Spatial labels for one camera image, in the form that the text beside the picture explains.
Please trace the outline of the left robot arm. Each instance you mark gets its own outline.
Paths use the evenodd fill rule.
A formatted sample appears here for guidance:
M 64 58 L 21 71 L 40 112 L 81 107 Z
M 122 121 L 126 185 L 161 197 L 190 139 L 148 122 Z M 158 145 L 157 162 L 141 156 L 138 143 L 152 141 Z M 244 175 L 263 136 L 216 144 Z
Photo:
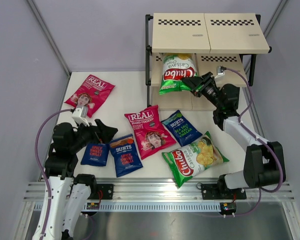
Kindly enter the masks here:
M 95 120 L 95 125 L 80 124 L 74 128 L 63 122 L 54 127 L 48 157 L 41 166 L 45 193 L 34 240 L 73 239 L 86 201 L 100 193 L 94 175 L 74 175 L 77 153 L 91 143 L 109 143 L 117 132 L 117 128 L 100 119 Z

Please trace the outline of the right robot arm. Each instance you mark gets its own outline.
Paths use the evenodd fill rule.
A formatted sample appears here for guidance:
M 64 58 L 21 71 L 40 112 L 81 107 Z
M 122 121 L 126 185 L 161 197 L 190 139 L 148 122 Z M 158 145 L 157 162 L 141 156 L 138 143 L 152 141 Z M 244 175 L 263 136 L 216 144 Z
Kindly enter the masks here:
M 277 192 L 286 180 L 282 145 L 268 141 L 249 129 L 242 120 L 243 114 L 237 112 L 240 89 L 230 83 L 217 87 L 215 79 L 208 72 L 181 80 L 195 97 L 204 96 L 215 106 L 215 125 L 245 150 L 243 170 L 221 175 L 212 192 L 225 200 L 240 195 L 246 189 Z

